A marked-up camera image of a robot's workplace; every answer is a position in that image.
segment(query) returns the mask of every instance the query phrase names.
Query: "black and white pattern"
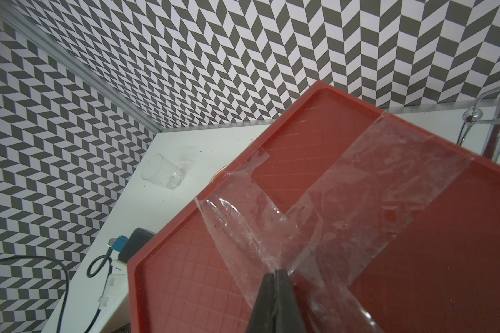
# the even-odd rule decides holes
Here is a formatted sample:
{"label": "black and white pattern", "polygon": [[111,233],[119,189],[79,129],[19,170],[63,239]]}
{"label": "black and white pattern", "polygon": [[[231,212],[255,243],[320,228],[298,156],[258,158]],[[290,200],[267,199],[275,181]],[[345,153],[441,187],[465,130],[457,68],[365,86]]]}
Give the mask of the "black and white pattern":
{"label": "black and white pattern", "polygon": [[382,108],[500,84],[500,0],[11,0],[165,127],[275,118],[315,80]]}
{"label": "black and white pattern", "polygon": [[[0,258],[72,273],[153,134],[0,20]],[[59,267],[0,265],[0,332],[42,329]]]}

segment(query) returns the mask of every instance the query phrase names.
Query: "blue connector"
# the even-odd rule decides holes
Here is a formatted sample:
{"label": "blue connector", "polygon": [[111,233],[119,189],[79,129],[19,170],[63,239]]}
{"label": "blue connector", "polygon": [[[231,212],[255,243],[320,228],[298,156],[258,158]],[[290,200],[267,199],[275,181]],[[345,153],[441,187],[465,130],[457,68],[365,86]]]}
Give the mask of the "blue connector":
{"label": "blue connector", "polygon": [[113,250],[120,252],[127,242],[128,238],[126,236],[119,236],[118,238],[111,238],[107,245],[109,245],[109,247],[111,247]]}

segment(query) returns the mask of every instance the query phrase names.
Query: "metal hook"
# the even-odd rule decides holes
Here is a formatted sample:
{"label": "metal hook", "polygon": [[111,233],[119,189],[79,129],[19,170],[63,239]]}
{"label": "metal hook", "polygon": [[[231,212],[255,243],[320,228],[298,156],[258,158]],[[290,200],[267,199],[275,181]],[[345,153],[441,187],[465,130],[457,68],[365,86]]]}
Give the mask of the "metal hook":
{"label": "metal hook", "polygon": [[489,119],[489,120],[481,120],[483,117],[483,111],[479,108],[476,108],[476,105],[486,96],[491,95],[493,93],[499,92],[500,86],[491,90],[486,91],[481,94],[474,100],[474,103],[463,113],[463,126],[461,126],[461,130],[459,131],[459,136],[457,137],[456,144],[461,146],[465,141],[471,127],[477,123],[488,123],[490,125],[500,125],[500,119]]}

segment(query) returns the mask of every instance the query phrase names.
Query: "black cable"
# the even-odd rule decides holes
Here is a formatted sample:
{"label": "black cable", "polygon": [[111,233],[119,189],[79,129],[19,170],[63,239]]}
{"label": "black cable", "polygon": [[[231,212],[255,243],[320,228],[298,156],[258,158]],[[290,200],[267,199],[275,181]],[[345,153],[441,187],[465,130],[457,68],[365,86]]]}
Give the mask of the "black cable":
{"label": "black cable", "polygon": [[65,266],[64,263],[61,261],[51,258],[51,257],[45,257],[45,256],[12,256],[12,257],[7,257],[7,258],[2,258],[0,259],[0,264],[4,263],[6,261],[17,261],[20,259],[43,259],[43,260],[48,260],[54,263],[57,263],[60,265],[61,269],[65,272],[65,296],[63,297],[63,304],[61,305],[61,311],[59,313],[59,319],[57,321],[57,329],[56,332],[60,333],[61,331],[61,322],[63,321],[63,314],[65,312],[65,304],[67,303],[67,296],[69,295],[69,283],[70,283],[70,277],[69,277],[69,270]]}
{"label": "black cable", "polygon": [[[99,257],[96,257],[93,262],[89,265],[89,267],[87,268],[87,277],[88,278],[92,278],[93,276],[97,275],[98,272],[100,272],[100,270],[102,269],[102,267],[104,267],[104,265],[106,264],[107,261],[109,261],[111,263],[111,252],[113,252],[113,249],[112,248],[109,248],[107,249],[107,252],[105,255],[103,256],[99,256]],[[100,263],[100,266],[98,266],[98,268],[94,271],[94,273],[91,273],[91,269],[93,268],[94,264],[102,259],[102,263]]]}
{"label": "black cable", "polygon": [[[106,290],[106,285],[108,283],[109,275],[111,275],[111,273],[113,272],[113,266],[111,266],[111,263],[113,262],[113,260],[110,257],[111,252],[113,252],[113,249],[109,248],[105,255],[96,257],[93,260],[93,262],[89,265],[89,267],[87,268],[87,277],[92,278],[93,276],[97,275],[98,272],[100,272],[100,270],[102,269],[102,267],[104,267],[106,262],[109,262],[109,270],[107,271],[106,283],[104,284],[104,290],[102,290],[102,296],[104,295],[104,292]],[[100,263],[98,268],[94,271],[94,273],[91,273],[91,269],[93,269],[94,264],[100,259],[103,259],[102,262]],[[93,328],[93,325],[96,322],[96,319],[98,319],[99,314],[100,314],[100,305],[98,307],[98,310],[96,310],[96,313],[93,317],[93,320],[91,320],[91,323],[89,324],[89,326],[85,330],[85,333],[88,333],[88,331],[90,331],[91,328]]]}

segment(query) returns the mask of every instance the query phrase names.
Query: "black device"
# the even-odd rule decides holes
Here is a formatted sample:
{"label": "black device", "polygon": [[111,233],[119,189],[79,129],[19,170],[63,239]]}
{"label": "black device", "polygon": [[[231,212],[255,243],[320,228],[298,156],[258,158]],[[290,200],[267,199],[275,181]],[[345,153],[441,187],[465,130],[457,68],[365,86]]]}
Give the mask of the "black device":
{"label": "black device", "polygon": [[122,248],[118,255],[118,259],[122,262],[128,263],[128,261],[136,254],[152,237],[155,233],[137,228],[133,231],[132,235],[128,238],[126,244]]}
{"label": "black device", "polygon": [[286,270],[263,277],[246,333],[306,333]]}

